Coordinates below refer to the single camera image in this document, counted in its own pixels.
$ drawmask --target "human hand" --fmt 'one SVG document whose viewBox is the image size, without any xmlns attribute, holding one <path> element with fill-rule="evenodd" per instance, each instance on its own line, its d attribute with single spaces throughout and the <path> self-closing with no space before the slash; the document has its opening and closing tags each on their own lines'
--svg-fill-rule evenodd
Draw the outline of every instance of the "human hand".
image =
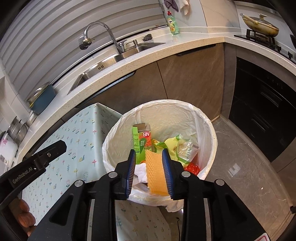
<svg viewBox="0 0 296 241">
<path fill-rule="evenodd" d="M 30 236 L 31 233 L 36 228 L 36 226 L 34 226 L 34 224 L 36 223 L 36 219 L 34 218 L 32 213 L 29 212 L 30 208 L 28 204 L 22 199 L 20 200 L 19 208 L 21 209 L 22 212 L 18 214 L 17 220 L 20 223 L 20 225 L 22 225 L 23 227 L 29 228 L 26 230 L 27 230 L 28 236 Z"/>
</svg>

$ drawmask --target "purple cloth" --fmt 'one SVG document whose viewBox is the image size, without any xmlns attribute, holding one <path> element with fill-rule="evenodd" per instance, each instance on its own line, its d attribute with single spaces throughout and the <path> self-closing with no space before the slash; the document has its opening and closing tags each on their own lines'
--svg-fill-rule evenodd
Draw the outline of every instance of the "purple cloth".
<svg viewBox="0 0 296 241">
<path fill-rule="evenodd" d="M 175 0 L 165 0 L 165 6 L 167 7 L 167 9 L 170 9 L 170 7 L 172 7 L 174 10 L 179 12 L 179 9 Z"/>
</svg>

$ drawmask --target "black cable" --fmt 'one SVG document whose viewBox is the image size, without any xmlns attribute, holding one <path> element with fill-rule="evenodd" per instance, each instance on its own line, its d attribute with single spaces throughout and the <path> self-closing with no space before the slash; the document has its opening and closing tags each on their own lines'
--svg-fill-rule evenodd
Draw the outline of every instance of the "black cable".
<svg viewBox="0 0 296 241">
<path fill-rule="evenodd" d="M 179 231 L 179 241 L 180 241 L 180 228 L 179 228 L 179 221 L 180 221 L 180 219 L 179 219 L 178 217 L 176 217 L 176 219 L 178 220 L 178 221 L 177 221 L 177 224 L 178 224 L 178 231 Z"/>
</svg>

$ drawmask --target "gas stove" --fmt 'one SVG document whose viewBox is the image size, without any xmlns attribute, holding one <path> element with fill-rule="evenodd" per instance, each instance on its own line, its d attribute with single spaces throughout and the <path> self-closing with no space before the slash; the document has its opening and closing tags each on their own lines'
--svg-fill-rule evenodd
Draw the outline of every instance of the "gas stove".
<svg viewBox="0 0 296 241">
<path fill-rule="evenodd" d="M 279 53 L 280 55 L 284 56 L 285 58 L 296 64 L 296 60 L 293 59 L 293 54 L 282 49 L 282 47 L 276 43 L 274 37 L 270 37 L 250 29 L 247 29 L 246 35 L 238 34 L 235 35 L 235 37 L 239 37 L 263 45 L 269 49 L 274 50 L 275 52 Z"/>
</svg>

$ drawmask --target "faucet head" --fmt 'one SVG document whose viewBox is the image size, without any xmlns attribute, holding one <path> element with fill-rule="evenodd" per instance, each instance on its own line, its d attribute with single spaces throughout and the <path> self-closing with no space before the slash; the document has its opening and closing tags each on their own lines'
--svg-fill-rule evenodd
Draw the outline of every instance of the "faucet head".
<svg viewBox="0 0 296 241">
<path fill-rule="evenodd" d="M 81 50 L 85 50 L 91 45 L 91 39 L 90 38 L 85 39 L 83 36 L 81 36 L 78 41 L 79 41 L 79 48 Z"/>
</svg>

